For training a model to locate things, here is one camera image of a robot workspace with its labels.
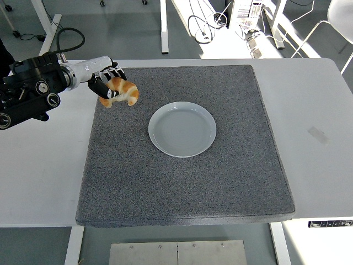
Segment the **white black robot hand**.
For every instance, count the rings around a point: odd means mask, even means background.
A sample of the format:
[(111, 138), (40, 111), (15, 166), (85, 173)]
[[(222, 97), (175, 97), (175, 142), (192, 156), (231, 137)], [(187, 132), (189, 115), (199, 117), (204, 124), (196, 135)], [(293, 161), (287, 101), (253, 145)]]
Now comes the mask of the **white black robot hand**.
[(112, 73), (114, 77), (127, 80), (125, 73), (117, 62), (110, 57), (103, 56), (96, 59), (82, 61), (71, 66), (71, 84), (68, 88), (74, 89), (80, 83), (87, 82), (88, 87), (103, 99), (114, 98), (118, 92), (109, 88), (101, 79), (101, 73)]

